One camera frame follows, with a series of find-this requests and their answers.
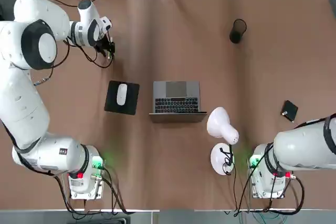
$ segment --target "laptop trackpad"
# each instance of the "laptop trackpad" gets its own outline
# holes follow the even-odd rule
[[[166,82],[166,97],[186,97],[187,83],[185,81]]]

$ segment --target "robotic arm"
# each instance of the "robotic arm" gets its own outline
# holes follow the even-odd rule
[[[106,39],[110,21],[99,18],[93,3],[87,12],[84,4],[79,7],[81,22],[77,26],[64,10],[47,0],[17,0],[15,20],[0,22],[0,119],[13,141],[12,157],[17,164],[24,165],[23,158],[36,170],[68,172],[73,198],[96,199],[101,198],[102,182],[91,175],[101,175],[98,151],[71,137],[47,132],[49,113],[30,79],[30,69],[53,67],[56,41],[69,34],[80,45],[95,46]]]
[[[256,147],[249,160],[255,198],[278,198],[285,188],[286,172],[336,169],[336,114],[279,132],[272,144]]]

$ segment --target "lamp base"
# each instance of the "lamp base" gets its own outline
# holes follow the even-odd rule
[[[220,148],[222,148],[224,152],[230,153],[230,147],[227,144],[218,143],[211,150],[210,161],[216,173],[226,175],[225,172],[230,173],[232,171],[235,157],[233,157],[231,166],[225,165],[225,158],[227,158],[227,156],[220,151]]]

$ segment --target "laptop keyboard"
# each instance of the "laptop keyboard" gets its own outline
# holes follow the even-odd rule
[[[198,99],[188,98],[156,98],[156,113],[198,113]]]

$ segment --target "laptop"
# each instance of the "laptop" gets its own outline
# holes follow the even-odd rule
[[[201,122],[207,115],[201,111],[198,81],[154,81],[154,123]]]

